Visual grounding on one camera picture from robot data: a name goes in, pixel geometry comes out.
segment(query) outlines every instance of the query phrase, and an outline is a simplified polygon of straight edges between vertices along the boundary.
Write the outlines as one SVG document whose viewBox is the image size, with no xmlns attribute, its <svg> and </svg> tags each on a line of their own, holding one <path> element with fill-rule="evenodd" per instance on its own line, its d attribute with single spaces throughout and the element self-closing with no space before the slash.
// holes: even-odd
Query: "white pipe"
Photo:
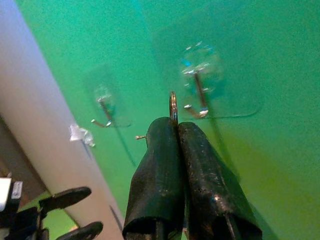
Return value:
<svg viewBox="0 0 320 240">
<path fill-rule="evenodd" d="M 13 0 L 0 1 L 0 114 L 50 192 L 91 188 L 67 212 L 81 226 L 102 221 L 97 239 L 122 239 L 109 208 L 120 216 L 117 204 L 84 145 L 69 141 L 74 117 Z"/>
</svg>

